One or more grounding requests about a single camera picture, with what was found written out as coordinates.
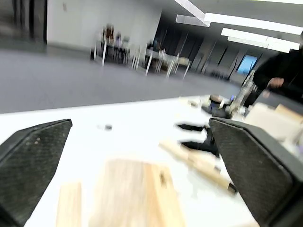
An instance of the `hand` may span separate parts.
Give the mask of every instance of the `hand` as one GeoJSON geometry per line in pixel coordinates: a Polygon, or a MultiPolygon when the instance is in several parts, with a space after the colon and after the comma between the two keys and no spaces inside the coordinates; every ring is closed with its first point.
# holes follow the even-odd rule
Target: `hand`
{"type": "Polygon", "coordinates": [[[269,81],[267,87],[279,88],[279,87],[281,87],[283,85],[283,83],[284,83],[284,79],[283,78],[277,78],[276,77],[276,78],[272,78],[269,81]]]}

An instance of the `table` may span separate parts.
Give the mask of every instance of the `table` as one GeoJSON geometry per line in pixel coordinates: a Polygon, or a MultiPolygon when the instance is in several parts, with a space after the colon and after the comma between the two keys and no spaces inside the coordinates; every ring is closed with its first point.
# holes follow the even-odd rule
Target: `table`
{"type": "Polygon", "coordinates": [[[174,68],[175,68],[174,73],[176,74],[179,65],[187,65],[187,69],[186,69],[186,71],[184,73],[184,76],[183,76],[183,79],[184,79],[187,72],[188,72],[189,66],[191,64],[191,61],[189,59],[180,58],[179,55],[176,57],[176,56],[173,56],[173,55],[168,55],[168,54],[165,54],[165,53],[155,52],[155,51],[152,51],[152,50],[146,50],[145,55],[149,57],[149,61],[148,61],[148,64],[147,64],[145,75],[147,75],[147,73],[149,71],[149,68],[150,68],[150,65],[151,65],[151,62],[152,62],[152,58],[157,59],[159,61],[158,64],[157,64],[157,67],[156,67],[156,72],[160,72],[160,69],[161,69],[161,66],[162,66],[163,62],[166,61],[168,63],[168,69],[167,69],[167,74],[166,74],[167,78],[169,78],[169,75],[170,75],[171,71],[174,68]]]}
{"type": "Polygon", "coordinates": [[[102,66],[104,65],[105,54],[106,54],[107,48],[111,47],[111,48],[117,48],[118,51],[119,51],[119,49],[122,49],[123,51],[127,51],[127,49],[125,47],[122,47],[121,45],[117,45],[116,43],[108,43],[106,40],[105,41],[97,40],[95,43],[95,49],[94,49],[94,60],[96,59],[96,56],[97,56],[97,43],[98,42],[104,45],[103,53],[102,53],[102,66]]]}
{"type": "MultiPolygon", "coordinates": [[[[29,126],[64,118],[73,122],[55,176],[25,226],[54,227],[60,186],[80,179],[82,226],[87,227],[96,177],[107,160],[117,157],[168,166],[188,227],[241,227],[252,222],[239,194],[222,191],[158,147],[162,139],[204,140],[205,133],[184,132],[174,124],[204,124],[209,117],[178,98],[0,114],[1,143],[29,126]],[[112,125],[111,131],[103,130],[106,124],[112,125]]],[[[223,162],[216,162],[228,176],[223,162]]]]}

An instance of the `wooden block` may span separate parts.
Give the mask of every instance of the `wooden block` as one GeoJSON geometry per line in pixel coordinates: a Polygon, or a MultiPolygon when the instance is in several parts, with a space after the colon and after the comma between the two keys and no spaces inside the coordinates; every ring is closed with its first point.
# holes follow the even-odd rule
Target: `wooden block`
{"type": "Polygon", "coordinates": [[[171,140],[161,141],[159,146],[173,154],[178,159],[184,161],[199,174],[207,177],[224,190],[228,190],[231,193],[237,192],[235,186],[228,179],[220,175],[220,173],[215,169],[214,165],[205,160],[197,159],[196,156],[191,155],[188,149],[184,146],[181,146],[177,142],[171,140]]]}
{"type": "Polygon", "coordinates": [[[199,157],[196,152],[191,152],[187,147],[178,144],[173,140],[163,140],[160,141],[159,146],[164,148],[166,151],[177,157],[178,159],[184,161],[189,166],[193,167],[194,163],[204,165],[210,169],[215,169],[215,165],[210,163],[203,157],[199,157]]]}
{"type": "Polygon", "coordinates": [[[281,113],[285,116],[288,116],[289,118],[298,121],[299,123],[303,123],[303,116],[286,108],[285,106],[283,106],[282,104],[278,105],[278,107],[276,108],[276,110],[278,113],[281,113]]]}
{"type": "Polygon", "coordinates": [[[56,227],[81,227],[81,183],[61,186],[56,227]]]}
{"type": "Polygon", "coordinates": [[[184,227],[166,167],[129,160],[106,164],[94,191],[89,227],[184,227]]]}
{"type": "Polygon", "coordinates": [[[253,223],[249,223],[249,224],[244,225],[244,226],[236,226],[236,227],[260,227],[260,226],[257,222],[253,222],[253,223]]]}

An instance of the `window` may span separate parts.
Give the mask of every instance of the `window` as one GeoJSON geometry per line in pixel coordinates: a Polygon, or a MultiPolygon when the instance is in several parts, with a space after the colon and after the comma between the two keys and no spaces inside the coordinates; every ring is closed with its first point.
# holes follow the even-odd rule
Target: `window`
{"type": "Polygon", "coordinates": [[[238,67],[237,72],[240,74],[249,74],[257,62],[257,57],[245,55],[242,59],[240,66],[238,67]]]}

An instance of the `ceiling light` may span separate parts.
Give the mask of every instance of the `ceiling light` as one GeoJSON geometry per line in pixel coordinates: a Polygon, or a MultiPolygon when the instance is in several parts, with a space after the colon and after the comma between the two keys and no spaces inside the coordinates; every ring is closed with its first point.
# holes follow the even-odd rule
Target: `ceiling light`
{"type": "Polygon", "coordinates": [[[275,51],[280,51],[280,52],[285,52],[285,53],[289,53],[290,49],[285,47],[285,46],[281,46],[278,44],[268,44],[267,49],[271,49],[271,50],[275,50],[275,51]]]}
{"type": "Polygon", "coordinates": [[[255,33],[243,32],[228,28],[223,28],[221,35],[224,36],[231,36],[239,39],[248,39],[256,42],[266,42],[267,36],[265,35],[258,35],[255,33]]]}
{"type": "Polygon", "coordinates": [[[294,42],[290,42],[290,41],[283,40],[283,39],[277,39],[277,38],[268,37],[265,35],[259,35],[259,34],[250,33],[250,32],[243,32],[243,31],[238,31],[238,30],[233,30],[233,29],[228,29],[228,28],[223,28],[221,35],[234,37],[234,38],[238,38],[238,39],[251,40],[254,42],[273,44],[274,46],[280,46],[280,47],[284,47],[286,49],[294,49],[294,50],[300,49],[299,43],[294,43],[294,42]]]}
{"type": "Polygon", "coordinates": [[[263,47],[263,48],[267,48],[267,49],[271,49],[271,50],[275,50],[275,51],[280,51],[280,52],[285,52],[285,53],[289,53],[289,51],[290,51],[289,48],[280,47],[279,45],[256,42],[256,41],[247,40],[247,39],[239,39],[239,38],[234,38],[234,37],[228,37],[227,40],[232,41],[232,42],[241,43],[241,44],[248,44],[248,45],[252,45],[252,46],[263,47]]]}
{"type": "Polygon", "coordinates": [[[291,4],[303,5],[302,0],[251,0],[251,1],[270,1],[270,2],[281,2],[281,3],[291,3],[291,4]]]}
{"type": "Polygon", "coordinates": [[[191,16],[184,16],[184,15],[177,15],[176,23],[182,23],[187,25],[198,25],[198,26],[207,26],[201,20],[196,17],[191,16]]]}
{"type": "Polygon", "coordinates": [[[252,41],[252,40],[247,40],[247,39],[239,39],[239,38],[235,38],[235,37],[228,37],[227,40],[228,41],[232,41],[232,42],[241,43],[241,44],[248,44],[248,45],[252,45],[252,46],[263,47],[263,48],[267,48],[268,47],[268,44],[266,44],[266,43],[252,41]]]}
{"type": "Polygon", "coordinates": [[[205,13],[199,10],[193,3],[188,0],[175,0],[178,4],[180,4],[183,8],[189,11],[192,15],[202,21],[205,26],[209,27],[210,22],[204,21],[205,13]]]}
{"type": "Polygon", "coordinates": [[[215,13],[206,13],[204,17],[204,21],[229,24],[229,25],[239,25],[245,27],[255,27],[255,28],[267,29],[272,31],[291,33],[296,35],[300,35],[303,32],[303,27],[280,24],[280,23],[270,22],[265,20],[250,19],[245,17],[221,15],[215,13]]]}
{"type": "Polygon", "coordinates": [[[300,49],[300,44],[299,43],[294,43],[294,42],[290,42],[290,41],[283,40],[283,39],[268,37],[266,42],[269,43],[269,44],[273,43],[273,44],[277,44],[277,45],[287,46],[287,47],[289,47],[290,49],[293,49],[293,50],[299,50],[300,49]]]}

